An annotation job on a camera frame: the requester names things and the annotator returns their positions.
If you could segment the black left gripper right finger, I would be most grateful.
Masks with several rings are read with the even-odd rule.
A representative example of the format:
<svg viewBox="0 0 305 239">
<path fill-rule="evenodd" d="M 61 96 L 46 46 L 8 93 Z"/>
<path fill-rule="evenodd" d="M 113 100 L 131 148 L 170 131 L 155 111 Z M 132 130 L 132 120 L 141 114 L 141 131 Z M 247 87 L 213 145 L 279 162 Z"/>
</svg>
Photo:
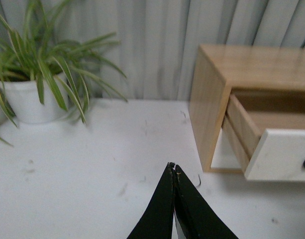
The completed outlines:
<svg viewBox="0 0 305 239">
<path fill-rule="evenodd" d="M 180 239 L 236 239 L 179 165 L 175 172 L 175 222 Z"/>
</svg>

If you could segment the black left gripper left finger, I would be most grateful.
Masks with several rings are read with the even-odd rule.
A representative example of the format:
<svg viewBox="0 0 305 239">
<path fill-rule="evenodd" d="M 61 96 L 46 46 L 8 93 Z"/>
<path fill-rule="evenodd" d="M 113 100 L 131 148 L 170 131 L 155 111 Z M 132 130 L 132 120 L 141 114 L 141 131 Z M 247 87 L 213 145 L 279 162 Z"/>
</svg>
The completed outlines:
<svg viewBox="0 0 305 239">
<path fill-rule="evenodd" d="M 174 166 L 169 162 L 129 239 L 170 239 L 174 216 Z"/>
</svg>

